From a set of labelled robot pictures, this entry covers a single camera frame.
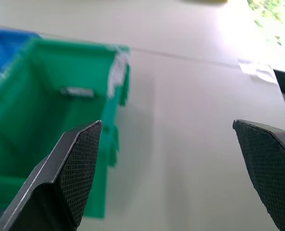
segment table surface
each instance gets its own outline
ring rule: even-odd
[[[3,0],[0,26],[127,44],[129,101],[109,169],[106,218],[79,231],[275,231],[232,129],[245,119],[285,130],[278,84],[244,74],[238,59],[264,48],[237,9],[193,0]]]

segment green plastic bin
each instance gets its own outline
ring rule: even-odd
[[[107,168],[115,165],[119,149],[114,121],[129,88],[128,52],[121,46],[34,38],[0,73],[0,207],[8,206],[65,131],[100,119],[103,130],[85,216],[104,217]],[[73,88],[78,93],[68,91]]]

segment storage bin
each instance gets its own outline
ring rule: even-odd
[[[0,69],[11,61],[31,37],[39,37],[39,35],[32,32],[0,29]]]
[[[0,207],[67,130],[103,129],[85,216],[105,213],[107,168],[119,148],[114,124],[129,87],[129,49],[33,38],[0,76]]]

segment blue plastic bin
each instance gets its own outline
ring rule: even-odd
[[[25,45],[31,37],[39,37],[33,32],[0,29],[0,69]]]

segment white tape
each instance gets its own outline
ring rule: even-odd
[[[107,95],[111,99],[114,97],[115,88],[123,86],[128,63],[128,53],[118,50],[114,58],[108,75]]]

